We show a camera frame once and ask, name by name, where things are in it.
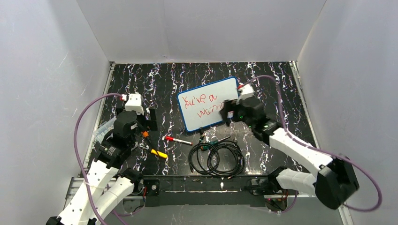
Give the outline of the white red whiteboard marker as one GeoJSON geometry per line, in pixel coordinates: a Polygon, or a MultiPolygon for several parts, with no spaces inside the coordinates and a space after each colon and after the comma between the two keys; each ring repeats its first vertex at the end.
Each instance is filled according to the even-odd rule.
{"type": "Polygon", "coordinates": [[[173,141],[173,142],[178,142],[178,143],[183,143],[183,144],[190,145],[190,146],[193,145],[192,142],[185,141],[185,140],[181,140],[181,139],[177,139],[177,138],[173,138],[173,137],[171,137],[171,136],[165,136],[165,140],[173,141]]]}

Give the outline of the clear plastic organizer box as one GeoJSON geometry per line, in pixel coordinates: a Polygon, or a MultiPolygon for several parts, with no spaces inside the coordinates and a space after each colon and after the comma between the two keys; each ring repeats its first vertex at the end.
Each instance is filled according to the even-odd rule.
{"type": "Polygon", "coordinates": [[[102,123],[99,128],[96,129],[96,131],[93,133],[96,142],[101,143],[103,141],[105,134],[114,128],[115,120],[116,117],[113,117],[109,121],[102,123]]]}

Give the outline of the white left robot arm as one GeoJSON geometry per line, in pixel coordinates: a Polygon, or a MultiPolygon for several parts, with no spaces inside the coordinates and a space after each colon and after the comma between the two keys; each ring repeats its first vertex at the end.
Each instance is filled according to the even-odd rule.
{"type": "Polygon", "coordinates": [[[153,108],[149,115],[147,118],[141,107],[128,106],[111,120],[83,182],[63,211],[48,219],[48,225],[105,224],[104,219],[142,180],[140,172],[120,169],[138,146],[137,137],[157,130],[153,108]]]}

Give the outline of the green handled screwdriver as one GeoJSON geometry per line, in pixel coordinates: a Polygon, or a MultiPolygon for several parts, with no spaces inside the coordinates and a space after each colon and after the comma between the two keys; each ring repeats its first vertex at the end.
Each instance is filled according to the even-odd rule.
{"type": "Polygon", "coordinates": [[[216,140],[216,141],[210,141],[210,142],[207,142],[207,143],[206,143],[206,142],[201,143],[200,149],[201,149],[202,151],[205,151],[205,150],[209,149],[209,145],[215,146],[217,143],[222,142],[222,141],[225,141],[225,140],[228,140],[229,138],[231,138],[231,136],[227,136],[227,137],[225,137],[225,138],[222,138],[222,139],[216,140]]]}

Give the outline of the blue framed whiteboard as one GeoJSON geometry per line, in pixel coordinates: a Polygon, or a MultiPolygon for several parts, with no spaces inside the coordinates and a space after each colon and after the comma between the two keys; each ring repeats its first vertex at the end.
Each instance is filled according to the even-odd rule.
{"type": "Polygon", "coordinates": [[[233,76],[178,93],[185,130],[190,133],[221,122],[219,111],[225,100],[238,98],[237,87],[233,76]]]}

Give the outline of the aluminium table edge rail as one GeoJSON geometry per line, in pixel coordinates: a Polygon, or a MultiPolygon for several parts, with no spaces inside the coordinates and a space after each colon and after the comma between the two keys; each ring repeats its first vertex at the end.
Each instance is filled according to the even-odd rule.
{"type": "Polygon", "coordinates": [[[313,148],[318,147],[318,140],[315,135],[314,128],[308,113],[304,92],[300,83],[300,76],[299,76],[297,62],[292,60],[289,62],[289,65],[292,70],[293,78],[297,86],[297,91],[301,99],[301,104],[304,109],[308,125],[311,130],[311,135],[314,140],[314,145],[310,146],[309,142],[305,141],[304,139],[296,137],[291,132],[288,132],[285,134],[285,139],[289,142],[286,153],[289,156],[293,156],[293,158],[297,159],[300,163],[303,162],[305,168],[310,170],[315,169],[316,171],[319,171],[320,169],[325,167],[324,163],[326,162],[326,159],[328,159],[329,157],[321,152],[314,151],[313,149],[311,149],[311,147],[313,148]]]}

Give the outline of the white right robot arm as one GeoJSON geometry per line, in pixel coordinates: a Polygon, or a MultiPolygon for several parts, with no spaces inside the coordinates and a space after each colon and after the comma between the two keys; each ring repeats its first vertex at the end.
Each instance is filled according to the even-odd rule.
{"type": "Polygon", "coordinates": [[[281,123],[266,115],[264,104],[257,98],[226,100],[220,115],[226,125],[245,123],[259,141],[283,152],[308,170],[298,172],[281,166],[268,175],[268,188],[292,189],[314,195],[323,205],[334,210],[359,190],[360,185],[350,163],[314,151],[311,144],[301,139],[292,140],[281,123]]]}

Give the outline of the front aluminium frame rail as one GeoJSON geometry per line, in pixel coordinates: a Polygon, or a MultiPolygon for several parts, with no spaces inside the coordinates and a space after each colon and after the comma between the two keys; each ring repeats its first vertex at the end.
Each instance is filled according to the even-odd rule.
{"type": "Polygon", "coordinates": [[[208,176],[147,175],[144,186],[148,196],[163,193],[235,193],[249,191],[252,180],[265,179],[266,175],[239,175],[231,179],[208,176]]]}

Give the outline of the yellow handled tool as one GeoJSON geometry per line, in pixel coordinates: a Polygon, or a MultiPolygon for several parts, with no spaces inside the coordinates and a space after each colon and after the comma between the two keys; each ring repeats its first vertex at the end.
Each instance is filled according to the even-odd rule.
{"type": "Polygon", "coordinates": [[[167,154],[165,154],[165,153],[163,153],[163,152],[160,152],[160,151],[157,151],[157,150],[155,150],[155,149],[152,149],[152,150],[151,150],[151,153],[154,154],[154,155],[156,155],[156,156],[158,156],[158,157],[164,158],[164,159],[167,159],[167,158],[168,158],[168,155],[167,155],[167,154]]]}

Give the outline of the orange handled screwdriver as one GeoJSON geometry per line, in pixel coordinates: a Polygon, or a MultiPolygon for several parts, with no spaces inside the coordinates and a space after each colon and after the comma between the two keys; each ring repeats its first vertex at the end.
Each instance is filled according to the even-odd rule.
{"type": "Polygon", "coordinates": [[[144,142],[145,142],[150,148],[152,148],[152,147],[153,147],[153,144],[152,144],[152,140],[151,140],[151,138],[150,138],[150,136],[149,136],[149,133],[148,133],[147,131],[144,131],[144,132],[141,133],[141,135],[142,135],[142,137],[143,137],[144,142]]]}

